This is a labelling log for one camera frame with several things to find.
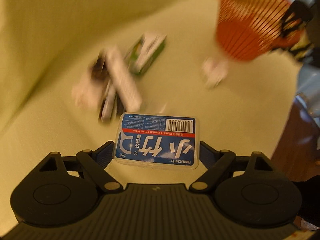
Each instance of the plastic case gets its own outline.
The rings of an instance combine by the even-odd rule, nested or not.
[[[113,158],[160,169],[194,169],[199,164],[199,124],[194,117],[124,113]]]

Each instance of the ribbed black surface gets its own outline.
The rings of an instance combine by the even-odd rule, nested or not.
[[[94,239],[263,239],[280,240],[296,228],[246,228],[223,217],[206,195],[188,192],[183,184],[130,184],[119,194],[106,195],[85,219],[60,228],[19,224],[4,240]]]

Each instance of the barcode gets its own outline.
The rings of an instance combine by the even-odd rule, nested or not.
[[[193,120],[167,119],[165,130],[169,132],[193,132]]]

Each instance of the red basket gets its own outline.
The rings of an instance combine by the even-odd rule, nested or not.
[[[281,38],[281,18],[289,0],[221,0],[217,40],[238,60],[252,60],[274,47],[291,47],[302,34]]]

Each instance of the brown wooden surface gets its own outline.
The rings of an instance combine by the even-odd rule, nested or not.
[[[320,175],[320,150],[316,150],[320,129],[295,98],[292,109],[271,158],[274,165],[292,181],[305,181]]]

